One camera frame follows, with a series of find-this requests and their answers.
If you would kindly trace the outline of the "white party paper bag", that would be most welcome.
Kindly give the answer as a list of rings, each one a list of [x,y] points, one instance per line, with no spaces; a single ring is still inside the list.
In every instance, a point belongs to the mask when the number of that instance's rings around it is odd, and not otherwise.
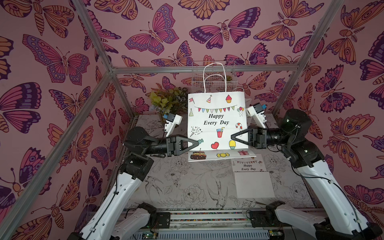
[[[261,154],[232,160],[237,197],[240,199],[274,198],[272,180]]]

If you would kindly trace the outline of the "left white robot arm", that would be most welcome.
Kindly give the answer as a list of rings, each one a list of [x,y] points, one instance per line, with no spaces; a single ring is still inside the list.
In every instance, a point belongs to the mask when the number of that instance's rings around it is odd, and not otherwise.
[[[126,219],[119,218],[133,193],[146,179],[154,160],[152,155],[180,156],[200,141],[176,135],[166,138],[150,136],[142,127],[129,130],[123,143],[129,151],[117,171],[115,184],[92,219],[70,240],[128,240],[139,229],[155,224],[157,210],[141,204]]]

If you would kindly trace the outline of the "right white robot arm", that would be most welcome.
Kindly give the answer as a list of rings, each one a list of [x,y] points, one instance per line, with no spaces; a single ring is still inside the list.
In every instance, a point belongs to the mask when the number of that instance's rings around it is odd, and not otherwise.
[[[327,214],[321,218],[276,201],[266,208],[272,219],[317,240],[374,240],[383,234],[379,225],[369,222],[353,205],[333,176],[322,152],[306,139],[312,121],[304,111],[288,110],[275,129],[266,127],[262,106],[249,107],[246,111],[256,125],[233,134],[232,140],[255,149],[265,149],[270,145],[280,147],[294,173],[307,181]]]

